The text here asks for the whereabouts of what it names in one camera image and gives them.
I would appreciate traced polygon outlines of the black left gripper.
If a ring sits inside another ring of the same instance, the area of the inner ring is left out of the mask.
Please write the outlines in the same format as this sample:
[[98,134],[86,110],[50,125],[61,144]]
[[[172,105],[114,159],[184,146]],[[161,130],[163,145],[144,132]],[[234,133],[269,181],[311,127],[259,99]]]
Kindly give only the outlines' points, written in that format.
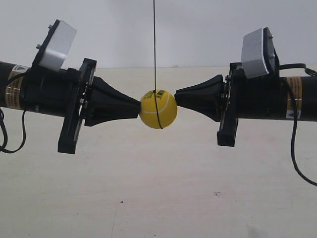
[[39,67],[23,80],[23,109],[64,118],[57,145],[59,153],[75,154],[84,104],[88,100],[86,93],[91,84],[85,126],[138,117],[140,102],[113,88],[101,77],[93,79],[96,66],[96,60],[85,58],[79,70],[54,71]]

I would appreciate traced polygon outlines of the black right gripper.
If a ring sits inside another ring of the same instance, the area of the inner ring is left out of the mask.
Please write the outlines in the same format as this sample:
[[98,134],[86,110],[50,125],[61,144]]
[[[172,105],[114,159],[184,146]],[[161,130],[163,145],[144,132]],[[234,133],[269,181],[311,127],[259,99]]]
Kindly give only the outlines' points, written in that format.
[[247,78],[240,62],[229,65],[227,100],[222,111],[217,100],[223,90],[223,76],[218,74],[202,83],[178,89],[177,105],[220,122],[219,146],[233,147],[239,119],[285,119],[285,88],[279,72]]

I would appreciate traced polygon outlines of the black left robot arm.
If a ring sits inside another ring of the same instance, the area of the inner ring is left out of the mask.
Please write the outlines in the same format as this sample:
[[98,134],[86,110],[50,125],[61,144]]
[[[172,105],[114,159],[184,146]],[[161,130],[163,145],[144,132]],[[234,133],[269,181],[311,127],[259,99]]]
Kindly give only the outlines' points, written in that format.
[[97,62],[85,58],[79,69],[57,71],[1,62],[0,106],[64,119],[57,150],[75,154],[82,125],[136,119],[140,101],[95,76]]

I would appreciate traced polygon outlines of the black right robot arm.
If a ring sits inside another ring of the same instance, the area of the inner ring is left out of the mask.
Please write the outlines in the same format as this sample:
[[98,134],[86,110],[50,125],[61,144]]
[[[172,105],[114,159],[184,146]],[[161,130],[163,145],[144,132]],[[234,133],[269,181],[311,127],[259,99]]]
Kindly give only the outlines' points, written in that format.
[[178,106],[199,112],[219,122],[217,144],[233,147],[239,119],[293,120],[293,106],[299,121],[317,120],[317,73],[308,76],[281,76],[283,69],[304,64],[281,65],[277,72],[248,79],[240,62],[229,65],[221,74],[200,84],[178,89]]

